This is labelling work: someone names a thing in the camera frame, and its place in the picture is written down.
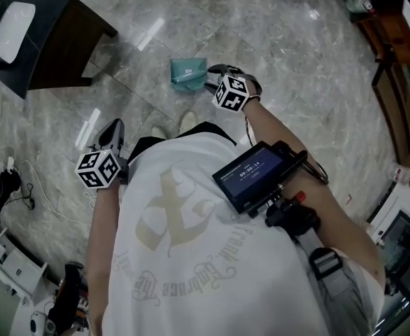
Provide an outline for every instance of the forearm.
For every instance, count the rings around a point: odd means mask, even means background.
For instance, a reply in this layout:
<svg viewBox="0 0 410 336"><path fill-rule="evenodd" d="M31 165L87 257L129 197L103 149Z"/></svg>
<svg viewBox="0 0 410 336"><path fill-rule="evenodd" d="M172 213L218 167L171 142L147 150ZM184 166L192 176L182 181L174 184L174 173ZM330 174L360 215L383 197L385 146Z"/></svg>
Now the forearm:
<svg viewBox="0 0 410 336"><path fill-rule="evenodd" d="M98 190L87 252L89 315L95 335L101 334L102 316L108 304L108 282L120 213L118 181Z"/></svg>
<svg viewBox="0 0 410 336"><path fill-rule="evenodd" d="M306 149L303 143L258 101L250 101L244 107L243 112L247 116L257 141L265 141L273 145L281 140L295 152ZM310 154L308 160L314 167L317 167ZM321 227L318 231L321 242L326 247L339 249L362 265L383 286L384 270L376 245L345 214L329 187L300 169L296 176L288 182L283 194L291 198L300 190L306 193L306 200L303 204L315 209L321 220Z"/></svg>

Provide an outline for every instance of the buckle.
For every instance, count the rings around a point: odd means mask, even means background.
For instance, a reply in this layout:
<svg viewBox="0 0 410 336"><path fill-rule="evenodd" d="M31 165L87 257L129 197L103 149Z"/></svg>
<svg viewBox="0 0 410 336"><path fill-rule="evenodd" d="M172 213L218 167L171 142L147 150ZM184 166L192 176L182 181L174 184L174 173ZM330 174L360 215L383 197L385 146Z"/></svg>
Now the buckle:
<svg viewBox="0 0 410 336"><path fill-rule="evenodd" d="M342 268L342 259L339 254L330 248L317 248L309 257L309 264L316 275L317 280L321 280L333 272Z"/></svg>

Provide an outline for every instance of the small display screen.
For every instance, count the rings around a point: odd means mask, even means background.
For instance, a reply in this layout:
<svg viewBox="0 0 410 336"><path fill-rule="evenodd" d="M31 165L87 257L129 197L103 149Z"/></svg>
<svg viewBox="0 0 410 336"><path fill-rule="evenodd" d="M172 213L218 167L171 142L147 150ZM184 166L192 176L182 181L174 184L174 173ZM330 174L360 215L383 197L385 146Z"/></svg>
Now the small display screen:
<svg viewBox="0 0 410 336"><path fill-rule="evenodd" d="M266 148L261 148L220 180L233 197L237 197L282 163L282 159Z"/></svg>

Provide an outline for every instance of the white t-shirt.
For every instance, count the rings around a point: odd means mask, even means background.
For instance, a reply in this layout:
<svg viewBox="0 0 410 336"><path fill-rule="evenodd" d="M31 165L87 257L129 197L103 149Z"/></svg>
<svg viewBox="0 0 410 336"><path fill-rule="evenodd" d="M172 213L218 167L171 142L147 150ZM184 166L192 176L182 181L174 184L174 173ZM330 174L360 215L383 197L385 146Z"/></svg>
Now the white t-shirt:
<svg viewBox="0 0 410 336"><path fill-rule="evenodd" d="M103 335L328 335L287 233L238 216L212 179L237 156L228 140L201 133L130 164ZM353 271L377 320L381 287Z"/></svg>

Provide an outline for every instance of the white sneaker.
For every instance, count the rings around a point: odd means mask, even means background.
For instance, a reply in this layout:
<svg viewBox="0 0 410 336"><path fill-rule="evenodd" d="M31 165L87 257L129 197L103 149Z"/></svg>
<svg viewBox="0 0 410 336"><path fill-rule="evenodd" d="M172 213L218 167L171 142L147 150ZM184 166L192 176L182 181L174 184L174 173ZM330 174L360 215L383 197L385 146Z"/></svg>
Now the white sneaker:
<svg viewBox="0 0 410 336"><path fill-rule="evenodd" d="M153 126L150 135L156 138L169 139L167 133L159 126Z"/></svg>
<svg viewBox="0 0 410 336"><path fill-rule="evenodd" d="M178 131L178 134L183 134L185 132L188 132L189 130L192 130L197 125L198 125L198 123L197 123L196 113L194 113L192 111L188 111L182 117L182 120L180 122L180 129Z"/></svg>

